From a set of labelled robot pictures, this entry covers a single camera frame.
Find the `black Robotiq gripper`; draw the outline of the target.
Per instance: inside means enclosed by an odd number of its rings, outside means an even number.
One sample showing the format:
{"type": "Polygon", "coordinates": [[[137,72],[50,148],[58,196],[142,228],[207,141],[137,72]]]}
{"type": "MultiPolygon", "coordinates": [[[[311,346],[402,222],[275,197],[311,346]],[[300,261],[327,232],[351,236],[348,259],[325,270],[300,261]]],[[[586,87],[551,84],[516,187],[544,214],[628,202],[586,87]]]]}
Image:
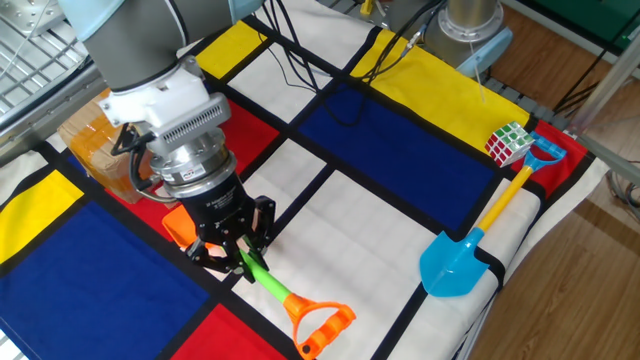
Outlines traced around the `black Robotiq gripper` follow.
{"type": "Polygon", "coordinates": [[[182,198],[181,203],[199,237],[185,251],[194,264],[223,274],[245,273],[239,245],[224,239],[223,231],[227,230],[229,236],[242,235],[249,255],[262,268],[269,269],[263,254],[273,237],[274,200],[264,195],[251,198],[234,174],[211,190],[182,198]]]}

